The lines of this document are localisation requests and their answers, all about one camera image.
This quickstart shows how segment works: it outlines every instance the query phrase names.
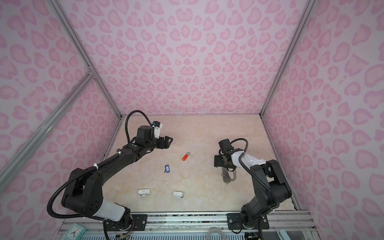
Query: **aluminum frame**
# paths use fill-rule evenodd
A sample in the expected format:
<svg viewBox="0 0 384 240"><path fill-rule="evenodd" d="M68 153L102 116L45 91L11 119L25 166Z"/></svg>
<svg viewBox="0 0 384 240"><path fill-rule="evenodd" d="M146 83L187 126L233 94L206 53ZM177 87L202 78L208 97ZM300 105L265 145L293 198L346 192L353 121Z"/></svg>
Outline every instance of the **aluminum frame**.
<svg viewBox="0 0 384 240"><path fill-rule="evenodd" d="M111 153L113 144L115 143L116 137L117 137L117 135L118 135L118 133L119 133L119 130L120 130L122 121L123 121L123 119L120 119L120 120L118 120L118 122L116 123L116 126L115 126L115 128L114 128L114 130L113 130L113 133L112 133L112 135L111 135L111 138L108 140L107 147L106 147L105 150L104 150L104 154L103 154L103 157L100 159L100 162L101 162L101 161L104 161L105 159L107 159L108 156L109 156L109 154Z"/></svg>
<svg viewBox="0 0 384 240"><path fill-rule="evenodd" d="M228 213L239 212L133 212L132 214L147 214L147 223L145 231L140 233L191 233L208 232L211 228L222 229L223 232L231 232L228 229ZM268 214L270 229L265 232L275 232L279 229L288 231L303 231L316 233L317 229L312 220L309 211L274 211ZM67 218L64 220L59 235L72 226L73 223L81 224L87 228L87 234L99 233L103 230L103 224L100 221L90 218ZM257 232L257 230L243 229L243 232Z"/></svg>
<svg viewBox="0 0 384 240"><path fill-rule="evenodd" d="M68 37L71 39L74 47L77 49L81 59L84 61L86 66L88 66L88 69L90 71L95 72L96 74L96 83L101 89L102 94L104 95L105 99L107 100L110 107L113 109L114 113L117 115L118 118L121 118L121 112L119 108L117 107L115 101L113 100L111 94L108 92L107 88L105 87L105 84L101 80L100 75L97 72L97 69L92 63L91 58L87 54L85 47L81 43L81 40L79 36L77 35L76 31L74 30L67 14L65 13L63 6L59 2L59 0L46 0L47 3L51 6L53 12L57 16L59 22L63 26L65 32L67 33Z"/></svg>
<svg viewBox="0 0 384 240"><path fill-rule="evenodd" d="M293 33L293 36L292 36L292 39L288 45L288 48L287 48L287 51L285 52L285 55L283 57L283 60L279 66L279 69L277 70L277 74L275 76L275 79L273 80L273 84L271 86L271 88L269 89L268 91L268 94L267 94L267 97L266 97L266 100L265 100L265 103L262 107L262 110L260 112L260 116L264 116L265 115L265 112L272 100L272 97L276 91L276 88L277 88L277 85L278 83L280 82L282 76L283 76L283 73L286 69L286 67L288 66L288 63L292 57L292 55L294 54L294 51L295 51L295 48L296 46L298 45L303 33L304 33L304 30L314 12L314 9L315 9L315 6L317 5L318 3L318 0L308 0L307 3L305 4L305 7L304 7L304 10L303 10L303 13L299 19L299 22L296 26L296 29Z"/></svg>
<svg viewBox="0 0 384 240"><path fill-rule="evenodd" d="M93 79L95 79L94 73L92 71L88 72L49 118L35 131L34 135L27 141L21 151L10 159L9 164L4 171L0 173L0 193L4 191L7 185L13 180L13 177L24 167L36 149L43 143L48 134L58 124Z"/></svg>

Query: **white cable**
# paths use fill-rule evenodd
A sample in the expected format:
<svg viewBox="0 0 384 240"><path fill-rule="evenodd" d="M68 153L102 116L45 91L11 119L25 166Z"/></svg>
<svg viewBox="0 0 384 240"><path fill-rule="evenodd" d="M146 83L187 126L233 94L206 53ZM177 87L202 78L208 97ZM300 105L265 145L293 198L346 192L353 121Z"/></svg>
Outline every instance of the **white cable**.
<svg viewBox="0 0 384 240"><path fill-rule="evenodd" d="M223 238L222 240L227 240L227 236L225 235L225 233L223 233L223 231L218 228L212 228L211 230L209 230L209 232L205 236L205 240L208 240L209 235L211 235L212 233L218 233Z"/></svg>

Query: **white object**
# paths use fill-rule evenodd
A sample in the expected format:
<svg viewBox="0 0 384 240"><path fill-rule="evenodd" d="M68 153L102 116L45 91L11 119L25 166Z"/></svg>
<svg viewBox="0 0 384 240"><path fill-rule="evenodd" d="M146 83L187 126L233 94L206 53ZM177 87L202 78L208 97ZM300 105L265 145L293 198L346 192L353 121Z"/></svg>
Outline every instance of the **white object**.
<svg viewBox="0 0 384 240"><path fill-rule="evenodd" d="M231 155L231 158L232 158L232 163L237 166L237 167L241 167L241 164L239 162L239 157L240 155L243 153L244 151L238 151L238 152L235 152ZM262 165L262 164L265 164L266 161L264 159L258 159L257 157L253 157L249 154L244 154L244 156L241 158L241 161L245 164L245 166L247 166L247 168L250 168L254 165Z"/></svg>
<svg viewBox="0 0 384 240"><path fill-rule="evenodd" d="M118 222L125 212L125 208L119 204L103 199L99 210L93 216L110 219Z"/></svg>
<svg viewBox="0 0 384 240"><path fill-rule="evenodd" d="M138 194L139 194L139 197L149 196L151 194L151 189L149 189L149 188L147 188L147 189L140 189L138 191Z"/></svg>
<svg viewBox="0 0 384 240"><path fill-rule="evenodd" d="M162 129L163 127L163 124L160 123L160 126L159 127L154 127L154 135L155 135L155 138L159 139L159 136L160 136L160 130Z"/></svg>
<svg viewBox="0 0 384 240"><path fill-rule="evenodd" d="M184 197L184 193L183 192L179 192L179 191L174 191L172 193L172 196L177 197L177 198L183 198Z"/></svg>

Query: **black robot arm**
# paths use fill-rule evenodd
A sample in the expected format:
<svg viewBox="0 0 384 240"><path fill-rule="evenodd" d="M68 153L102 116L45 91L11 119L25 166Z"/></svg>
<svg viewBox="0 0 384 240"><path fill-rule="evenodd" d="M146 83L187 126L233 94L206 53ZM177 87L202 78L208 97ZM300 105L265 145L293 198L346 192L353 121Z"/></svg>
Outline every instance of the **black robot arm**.
<svg viewBox="0 0 384 240"><path fill-rule="evenodd" d="M238 140L246 142L244 150L232 147L232 143ZM277 208L280 202L292 196L291 188L276 160L265 161L245 153L248 148L246 139L235 139L232 142L224 139L219 142L219 146L219 155L216 155L214 160L215 167L240 167L252 176L255 196L242 207L241 219L245 226L255 227L266 214ZM273 178L273 181L268 182L267 176Z"/></svg>
<svg viewBox="0 0 384 240"><path fill-rule="evenodd" d="M77 168L71 172L69 180L63 184L51 197L47 204L47 212L55 218L89 217L98 220L108 219L118 229L131 226L130 210L124 206L112 203L103 198L102 186L113 175L124 167L137 162L145 154L155 148L169 148L173 139L160 137L160 122L153 122L152 126L140 126L137 136L112 157L95 164L87 169ZM52 204L58 194L64 190L61 200L63 207L77 214L57 214Z"/></svg>

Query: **key tag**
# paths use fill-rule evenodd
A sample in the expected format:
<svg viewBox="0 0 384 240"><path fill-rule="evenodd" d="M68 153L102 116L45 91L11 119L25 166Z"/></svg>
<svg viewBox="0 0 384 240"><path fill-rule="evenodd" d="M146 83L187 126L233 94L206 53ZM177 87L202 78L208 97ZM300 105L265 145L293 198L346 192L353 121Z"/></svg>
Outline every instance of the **key tag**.
<svg viewBox="0 0 384 240"><path fill-rule="evenodd" d="M169 165L168 165L168 164L165 166L165 168L166 168L166 170L165 170L166 173L170 172L170 169L169 169Z"/></svg>

